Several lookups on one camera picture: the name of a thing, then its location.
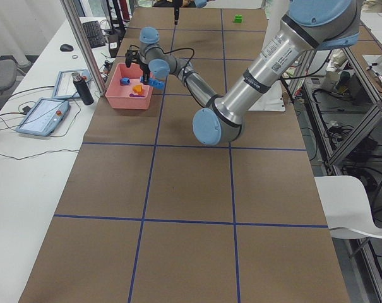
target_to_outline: green block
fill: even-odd
[[[242,15],[235,15],[234,23],[242,23]]]

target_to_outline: brown table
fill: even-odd
[[[194,47],[224,93],[266,18],[189,8],[174,28],[172,9],[140,8],[120,55],[147,25],[166,50]],[[171,76],[146,111],[98,101],[21,303],[349,302],[293,106],[249,112],[242,138],[213,147],[192,134],[197,110]]]

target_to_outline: office chair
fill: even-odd
[[[0,98],[9,97],[3,93],[14,85],[16,72],[17,67],[13,60],[0,61]]]
[[[367,238],[357,251],[373,238],[382,239],[382,229],[373,222],[366,190],[350,175],[315,177],[331,236],[339,239]]]

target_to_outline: white chair seat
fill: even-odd
[[[374,237],[382,239],[375,226],[366,190],[349,175],[315,177],[331,236],[339,239]]]

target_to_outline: gray chair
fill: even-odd
[[[17,67],[13,60],[0,61],[0,98],[9,97],[3,93],[14,85],[16,72]]]

